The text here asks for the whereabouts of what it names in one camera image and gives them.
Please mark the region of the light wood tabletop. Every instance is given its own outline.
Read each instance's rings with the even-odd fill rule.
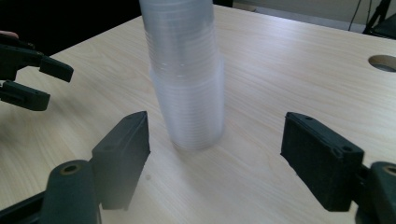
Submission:
[[[52,58],[70,83],[37,68],[16,81],[51,94],[46,111],[0,103],[0,209],[47,185],[50,171],[92,149],[125,116],[148,112],[151,154],[128,211],[104,223],[354,223],[322,208],[280,155],[288,111],[313,117],[365,151],[396,163],[396,74],[369,64],[396,42],[215,6],[225,58],[225,131],[211,148],[174,149],[149,78],[142,18]]]

